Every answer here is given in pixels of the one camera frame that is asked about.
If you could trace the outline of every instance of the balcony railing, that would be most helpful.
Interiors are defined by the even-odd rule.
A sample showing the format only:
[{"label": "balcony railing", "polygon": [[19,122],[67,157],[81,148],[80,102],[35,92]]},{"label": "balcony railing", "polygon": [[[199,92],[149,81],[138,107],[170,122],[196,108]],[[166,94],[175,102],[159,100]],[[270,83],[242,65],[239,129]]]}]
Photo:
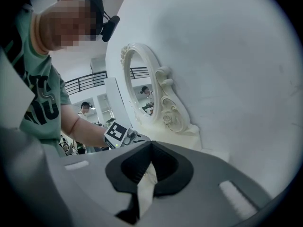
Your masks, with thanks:
[{"label": "balcony railing", "polygon": [[[131,79],[147,78],[149,73],[146,67],[130,68]],[[78,93],[80,91],[104,85],[104,79],[107,78],[107,72],[101,71],[89,74],[83,77],[75,78],[65,83],[65,89],[68,95]]]}]

